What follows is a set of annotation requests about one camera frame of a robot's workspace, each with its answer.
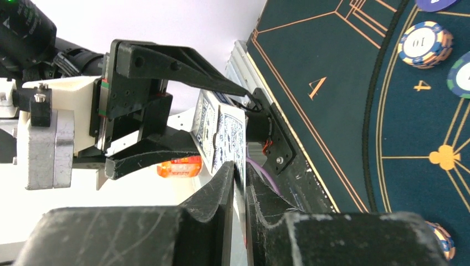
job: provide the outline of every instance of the gold number 4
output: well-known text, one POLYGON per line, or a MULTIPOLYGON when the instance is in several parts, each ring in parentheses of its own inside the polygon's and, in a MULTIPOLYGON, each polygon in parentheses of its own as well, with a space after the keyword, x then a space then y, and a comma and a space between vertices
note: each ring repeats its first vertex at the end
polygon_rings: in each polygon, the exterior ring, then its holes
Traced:
POLYGON ((431 86, 429 86, 429 84, 427 84, 424 80, 420 80, 420 82, 414 87, 414 89, 416 91, 430 90, 431 86))
POLYGON ((309 86, 310 88, 312 89, 312 92, 309 94, 309 97, 311 100, 313 100, 313 96, 315 96, 315 94, 318 92, 318 90, 320 89, 320 87, 323 85, 323 82, 325 82, 326 80, 326 77, 324 78, 321 78, 321 79, 318 79, 316 81, 313 81, 313 82, 310 82, 309 83, 309 86))

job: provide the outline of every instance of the bolt head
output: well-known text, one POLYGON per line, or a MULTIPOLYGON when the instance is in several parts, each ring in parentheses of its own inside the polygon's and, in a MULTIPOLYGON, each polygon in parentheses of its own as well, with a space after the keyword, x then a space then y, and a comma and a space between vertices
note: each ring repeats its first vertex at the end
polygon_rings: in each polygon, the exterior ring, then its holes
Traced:
POLYGON ((42 93, 36 93, 34 94, 34 100, 36 101, 36 103, 43 103, 45 102, 45 94, 42 94, 42 93))
POLYGON ((182 68, 182 65, 180 62, 178 61, 174 61, 173 63, 171 63, 170 65, 170 69, 173 70, 173 71, 178 71, 182 68))
POLYGON ((47 90, 47 89, 49 89, 49 84, 47 84, 47 83, 39 83, 39 89, 40 89, 40 90, 47 90))

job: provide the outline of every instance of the white backdrop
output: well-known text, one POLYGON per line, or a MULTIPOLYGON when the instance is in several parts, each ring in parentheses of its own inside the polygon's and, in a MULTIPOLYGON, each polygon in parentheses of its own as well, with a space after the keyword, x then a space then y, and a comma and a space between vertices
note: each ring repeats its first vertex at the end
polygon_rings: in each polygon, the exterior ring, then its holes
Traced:
MULTIPOLYGON (((105 53, 114 39, 195 48, 223 71, 233 43, 246 40, 266 0, 32 0, 57 35, 105 53)), ((196 105, 198 90, 170 84, 173 113, 196 105)))
MULTIPOLYGON (((195 48, 223 72, 235 40, 246 40, 266 0, 33 0, 56 24, 58 36, 95 52, 114 39, 195 48)), ((172 83, 173 113, 194 107, 198 90, 172 83)), ((107 182, 95 192, 91 171, 74 171, 72 188, 26 191, 12 165, 0 165, 0 244, 23 241, 42 213, 67 206, 166 205, 191 193, 184 181, 158 178, 155 169, 107 182)))

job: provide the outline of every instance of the cable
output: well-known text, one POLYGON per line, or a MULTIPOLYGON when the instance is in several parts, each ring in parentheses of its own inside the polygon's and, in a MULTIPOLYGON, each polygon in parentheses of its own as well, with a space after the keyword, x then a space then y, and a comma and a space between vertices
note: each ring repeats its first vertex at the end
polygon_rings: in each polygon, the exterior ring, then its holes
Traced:
POLYGON ((235 104, 236 107, 240 108, 240 109, 243 109, 245 111, 248 111, 248 112, 261 112, 261 110, 258 110, 255 108, 249 108, 249 107, 246 107, 244 106, 243 104, 237 102, 237 101, 233 101, 233 103, 235 104))
POLYGON ((266 140, 266 143, 263 146, 263 150, 261 151, 264 155, 266 155, 266 149, 273 144, 272 140, 266 140))
POLYGON ((279 187, 278 185, 276 185, 276 182, 273 180, 273 178, 271 177, 271 175, 268 173, 268 171, 266 171, 263 166, 259 165, 259 163, 253 161, 253 159, 251 159, 249 157, 249 154, 248 154, 248 147, 247 147, 247 162, 251 163, 251 165, 253 167, 255 167, 258 171, 261 172, 261 174, 264 176, 264 178, 266 178, 266 180, 269 182, 269 184, 271 185, 271 187, 273 188, 274 192, 276 192, 278 195, 282 196, 281 193, 280 193, 280 190, 279 190, 279 187))

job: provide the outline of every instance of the poker chip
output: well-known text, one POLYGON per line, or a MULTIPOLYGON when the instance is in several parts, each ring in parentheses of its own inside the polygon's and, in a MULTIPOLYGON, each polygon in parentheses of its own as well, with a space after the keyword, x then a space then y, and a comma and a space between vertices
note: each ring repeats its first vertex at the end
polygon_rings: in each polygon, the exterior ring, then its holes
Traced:
POLYGON ((433 21, 424 21, 409 28, 400 39, 398 54, 408 65, 432 68, 452 52, 453 35, 433 21))
POLYGON ((428 221, 426 221, 426 223, 436 236, 436 239, 441 245, 442 251, 446 256, 446 259, 453 259, 453 257, 455 256, 456 249, 451 235, 438 223, 431 223, 428 221))
POLYGON ((458 0, 416 0, 419 9, 425 12, 438 12, 455 4, 458 0))
POLYGON ((452 53, 453 49, 453 35, 445 30, 445 39, 442 42, 442 50, 436 54, 434 57, 431 57, 428 61, 423 62, 422 65, 415 65, 419 69, 429 69, 433 68, 436 65, 441 64, 446 60, 452 53))
POLYGON ((447 86, 455 95, 470 99, 470 52, 454 63, 447 75, 447 86))

